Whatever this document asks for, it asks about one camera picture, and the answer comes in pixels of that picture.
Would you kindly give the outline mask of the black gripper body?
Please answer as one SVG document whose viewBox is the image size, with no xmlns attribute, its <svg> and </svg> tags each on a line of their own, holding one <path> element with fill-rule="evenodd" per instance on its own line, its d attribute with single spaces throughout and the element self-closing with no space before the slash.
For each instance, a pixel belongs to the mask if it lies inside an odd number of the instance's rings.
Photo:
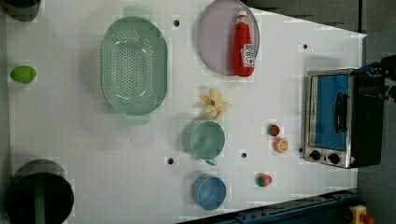
<svg viewBox="0 0 396 224">
<path fill-rule="evenodd" d="M 389 80 L 394 81 L 396 79 L 396 55 L 382 58 L 380 62 L 373 62 L 361 67 L 359 69 L 359 74 L 367 77 L 388 78 Z M 392 99 L 396 102 L 395 86 L 390 87 L 382 85 L 380 87 L 360 87 L 359 93 L 382 100 Z"/>
</svg>

